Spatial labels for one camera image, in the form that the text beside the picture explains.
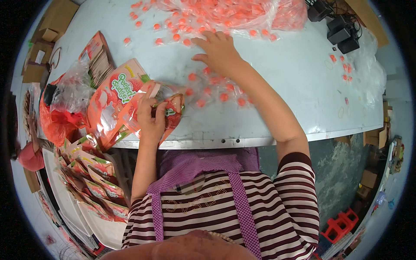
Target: concrete floor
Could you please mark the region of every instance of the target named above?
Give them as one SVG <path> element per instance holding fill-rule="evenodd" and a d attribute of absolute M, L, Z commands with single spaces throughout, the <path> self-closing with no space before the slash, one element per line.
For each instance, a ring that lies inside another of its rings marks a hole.
<path fill-rule="evenodd" d="M 315 170 L 320 230 L 329 218 L 352 203 L 362 172 L 366 166 L 369 146 L 363 147 L 363 135 L 355 134 L 351 147 L 333 139 L 309 142 L 311 161 Z M 259 147 L 260 169 L 276 177 L 277 156 L 274 146 Z"/>

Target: striped shirt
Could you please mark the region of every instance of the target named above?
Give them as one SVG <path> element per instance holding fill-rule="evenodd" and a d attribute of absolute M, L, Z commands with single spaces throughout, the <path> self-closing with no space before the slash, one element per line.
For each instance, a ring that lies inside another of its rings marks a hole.
<path fill-rule="evenodd" d="M 262 258 L 307 259 L 316 249 L 319 213 L 315 174 L 301 153 L 285 156 L 274 181 L 260 172 L 240 172 L 253 214 Z M 195 229 L 217 232 L 243 245 L 226 172 L 206 173 L 161 193 L 164 239 Z M 151 196 L 132 203 L 122 248 L 155 242 Z"/>

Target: purple checkered apron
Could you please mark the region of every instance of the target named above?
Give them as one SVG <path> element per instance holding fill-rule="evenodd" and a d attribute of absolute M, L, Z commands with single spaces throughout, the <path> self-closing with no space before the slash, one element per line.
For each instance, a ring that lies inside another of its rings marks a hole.
<path fill-rule="evenodd" d="M 230 179 L 245 247 L 258 259 L 261 259 L 260 243 L 253 214 L 239 175 L 240 171 L 260 171 L 257 149 L 167 150 L 161 153 L 162 160 L 159 164 L 158 174 L 163 177 L 150 184 L 147 189 L 147 194 L 152 196 L 153 225 L 156 240 L 163 240 L 163 214 L 160 193 L 176 185 L 188 183 L 200 173 L 225 171 Z"/>

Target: pink shirt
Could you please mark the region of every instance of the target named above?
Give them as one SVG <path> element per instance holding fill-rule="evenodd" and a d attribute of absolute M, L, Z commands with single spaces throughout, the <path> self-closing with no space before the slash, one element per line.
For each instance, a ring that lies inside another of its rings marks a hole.
<path fill-rule="evenodd" d="M 17 159 L 19 160 L 20 164 L 29 171 L 38 171 L 45 167 L 42 150 L 39 148 L 39 150 L 34 153 L 32 142 L 26 144 Z"/>

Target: hair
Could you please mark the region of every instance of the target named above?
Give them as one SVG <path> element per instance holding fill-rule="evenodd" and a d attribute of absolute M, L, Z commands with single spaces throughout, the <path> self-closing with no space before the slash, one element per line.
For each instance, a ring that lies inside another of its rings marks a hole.
<path fill-rule="evenodd" d="M 9 93 L 9 104 L 8 104 L 8 113 L 7 113 L 7 147 L 9 150 L 9 157 L 11 160 L 15 161 L 18 156 L 18 151 L 16 149 L 17 141 L 17 107 L 16 107 L 16 96 Z"/>

